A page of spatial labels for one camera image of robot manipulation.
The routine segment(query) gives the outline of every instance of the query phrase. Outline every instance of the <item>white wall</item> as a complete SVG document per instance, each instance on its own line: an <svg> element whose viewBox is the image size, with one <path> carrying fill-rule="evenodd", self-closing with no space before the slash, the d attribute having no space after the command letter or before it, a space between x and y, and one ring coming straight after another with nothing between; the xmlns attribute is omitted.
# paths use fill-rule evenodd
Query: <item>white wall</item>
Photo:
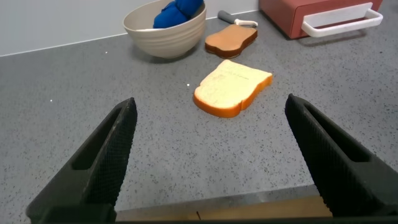
<svg viewBox="0 0 398 224"><path fill-rule="evenodd" d="M0 56L124 34L124 16L154 0L0 0ZM205 0L221 9L258 9L258 0Z"/></svg>

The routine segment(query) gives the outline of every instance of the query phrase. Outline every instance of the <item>gray countertop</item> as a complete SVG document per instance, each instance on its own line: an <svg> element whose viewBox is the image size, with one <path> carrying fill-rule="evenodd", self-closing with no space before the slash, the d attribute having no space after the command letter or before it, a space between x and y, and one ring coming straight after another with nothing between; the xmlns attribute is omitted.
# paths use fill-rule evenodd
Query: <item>gray countertop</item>
<svg viewBox="0 0 398 224"><path fill-rule="evenodd" d="M379 27L300 40L285 40L260 12L240 15L259 22L259 37L233 61L274 82L233 119L193 104L222 61L203 43L180 60L147 56L128 35L0 58L0 220L28 222L29 202L131 96L138 122L118 211L317 194L284 114L289 93L398 170L398 2L380 11ZM209 20L206 34L225 26Z"/></svg>

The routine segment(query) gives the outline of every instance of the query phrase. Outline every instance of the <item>toy bread slice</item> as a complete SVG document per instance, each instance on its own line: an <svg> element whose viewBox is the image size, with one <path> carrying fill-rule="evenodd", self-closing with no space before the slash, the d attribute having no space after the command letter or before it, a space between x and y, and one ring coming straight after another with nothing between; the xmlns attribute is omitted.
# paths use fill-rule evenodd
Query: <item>toy bread slice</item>
<svg viewBox="0 0 398 224"><path fill-rule="evenodd" d="M233 118L272 82L272 74L224 60L195 90L193 102L220 118Z"/></svg>
<svg viewBox="0 0 398 224"><path fill-rule="evenodd" d="M205 40L205 48L221 58L233 58L256 38L257 30L254 28L229 25L222 31L209 35Z"/></svg>

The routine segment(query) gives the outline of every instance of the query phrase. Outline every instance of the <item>ceramic bowl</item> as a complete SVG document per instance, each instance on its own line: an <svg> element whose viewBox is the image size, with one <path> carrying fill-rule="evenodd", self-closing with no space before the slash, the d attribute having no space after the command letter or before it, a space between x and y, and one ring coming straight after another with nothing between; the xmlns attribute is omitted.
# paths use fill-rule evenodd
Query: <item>ceramic bowl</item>
<svg viewBox="0 0 398 224"><path fill-rule="evenodd" d="M144 52L162 58L175 58L193 48L205 33L206 6L183 24L166 29L151 29L155 17L172 0L160 0L130 12L123 21L127 33Z"/></svg>

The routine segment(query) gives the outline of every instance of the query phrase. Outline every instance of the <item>blue object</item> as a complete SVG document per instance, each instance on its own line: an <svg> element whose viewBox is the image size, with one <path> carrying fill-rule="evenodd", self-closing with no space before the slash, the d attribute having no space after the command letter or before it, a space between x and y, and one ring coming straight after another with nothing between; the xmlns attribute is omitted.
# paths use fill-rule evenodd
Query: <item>blue object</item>
<svg viewBox="0 0 398 224"><path fill-rule="evenodd" d="M156 16L154 29L177 26L191 19L203 4L203 0L175 0Z"/></svg>

